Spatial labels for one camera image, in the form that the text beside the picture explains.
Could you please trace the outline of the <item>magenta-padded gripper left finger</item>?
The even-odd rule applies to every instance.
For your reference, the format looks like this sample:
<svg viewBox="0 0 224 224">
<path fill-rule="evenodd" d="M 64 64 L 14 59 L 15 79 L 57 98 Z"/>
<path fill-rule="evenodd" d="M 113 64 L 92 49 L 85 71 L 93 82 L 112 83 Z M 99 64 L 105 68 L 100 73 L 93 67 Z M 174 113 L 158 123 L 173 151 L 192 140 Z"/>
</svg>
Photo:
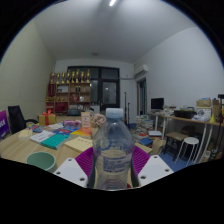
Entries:
<svg viewBox="0 0 224 224">
<path fill-rule="evenodd" d="M 76 158 L 67 158 L 54 174 L 81 187 L 93 188 L 95 182 L 93 148 L 90 147 Z"/>
</svg>

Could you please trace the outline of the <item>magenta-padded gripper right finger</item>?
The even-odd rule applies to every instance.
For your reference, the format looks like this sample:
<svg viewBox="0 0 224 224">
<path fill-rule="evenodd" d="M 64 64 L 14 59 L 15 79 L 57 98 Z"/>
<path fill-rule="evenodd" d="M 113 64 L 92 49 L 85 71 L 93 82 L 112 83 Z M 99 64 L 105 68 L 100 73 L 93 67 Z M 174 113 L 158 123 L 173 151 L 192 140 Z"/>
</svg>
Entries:
<svg viewBox="0 0 224 224">
<path fill-rule="evenodd" d="M 140 147 L 135 147 L 131 164 L 131 182 L 134 188 L 143 187 L 172 173 L 173 170 L 159 155 L 150 156 Z"/>
</svg>

